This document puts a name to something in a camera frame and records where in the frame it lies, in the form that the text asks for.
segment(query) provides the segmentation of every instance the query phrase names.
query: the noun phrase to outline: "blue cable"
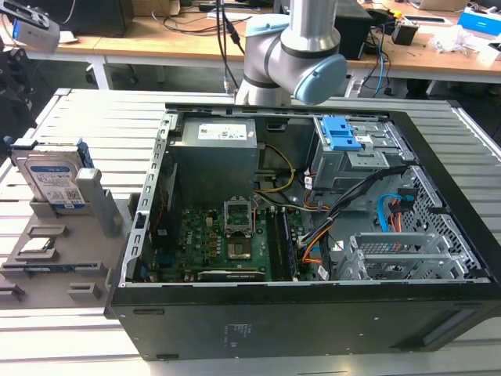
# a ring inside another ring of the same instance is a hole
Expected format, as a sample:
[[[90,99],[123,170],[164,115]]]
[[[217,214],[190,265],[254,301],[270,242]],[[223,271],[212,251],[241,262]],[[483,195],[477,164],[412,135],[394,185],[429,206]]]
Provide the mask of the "blue cable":
[[[383,76],[384,76],[384,60],[383,55],[380,52],[380,61],[381,61],[381,69],[379,73],[379,81],[377,82],[376,94],[381,90],[381,86],[383,84]]]
[[[383,26],[383,37],[381,38],[381,42],[379,44],[379,58],[381,61],[381,69],[380,69],[380,73],[379,73],[379,82],[377,82],[376,92],[374,95],[376,95],[381,90],[381,86],[383,84],[383,75],[384,75],[383,40],[384,40],[385,27],[384,27],[384,24],[382,26]]]
[[[377,200],[377,218],[379,219],[379,223],[381,224],[381,229],[384,233],[389,231],[388,224],[386,222],[386,218],[384,217],[384,199],[387,197],[393,197],[397,200],[403,200],[403,197],[399,194],[395,193],[386,193],[383,196],[379,197]]]

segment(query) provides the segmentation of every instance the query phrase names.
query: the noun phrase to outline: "computer motherboard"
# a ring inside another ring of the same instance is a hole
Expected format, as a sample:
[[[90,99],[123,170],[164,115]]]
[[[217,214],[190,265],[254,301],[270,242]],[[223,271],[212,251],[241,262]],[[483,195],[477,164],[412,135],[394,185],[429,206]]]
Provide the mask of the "computer motherboard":
[[[227,226],[249,226],[251,233],[229,233]],[[162,282],[289,280],[297,275],[297,236],[305,228],[298,210],[272,208],[231,213],[188,208],[176,249],[157,249],[152,270]]]

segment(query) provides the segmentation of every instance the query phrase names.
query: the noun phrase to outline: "aluminum profile table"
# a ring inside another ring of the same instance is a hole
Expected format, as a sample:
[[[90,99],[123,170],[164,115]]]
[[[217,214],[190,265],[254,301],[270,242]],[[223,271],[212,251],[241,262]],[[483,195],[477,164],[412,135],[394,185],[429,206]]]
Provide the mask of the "aluminum profile table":
[[[103,172],[103,186],[115,197],[125,198],[141,190],[166,102],[232,100],[223,94],[60,89],[38,117],[38,128],[28,135],[83,137]],[[460,107],[399,99],[340,98],[326,104],[340,110],[407,112],[501,241],[501,150]],[[31,197],[20,173],[4,163],[0,167],[0,262],[27,224]],[[118,321],[106,320],[102,314],[102,309],[0,310],[0,374],[501,374],[501,319],[485,321],[429,353],[146,363]]]

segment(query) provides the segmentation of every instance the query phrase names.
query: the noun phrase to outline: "blue drive latch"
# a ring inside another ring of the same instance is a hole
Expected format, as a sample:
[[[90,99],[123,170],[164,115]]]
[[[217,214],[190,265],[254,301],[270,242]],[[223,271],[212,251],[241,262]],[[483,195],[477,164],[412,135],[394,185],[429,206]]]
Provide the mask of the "blue drive latch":
[[[322,133],[331,150],[358,151],[362,149],[354,136],[355,130],[342,116],[324,116]]]

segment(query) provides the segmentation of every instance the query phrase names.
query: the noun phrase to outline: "open computer tower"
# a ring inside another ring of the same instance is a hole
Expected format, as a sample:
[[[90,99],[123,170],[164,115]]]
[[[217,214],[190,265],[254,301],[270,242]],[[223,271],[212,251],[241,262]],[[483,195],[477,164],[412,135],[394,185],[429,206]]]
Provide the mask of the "open computer tower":
[[[402,112],[166,105],[111,309],[145,360],[439,349],[499,243]]]

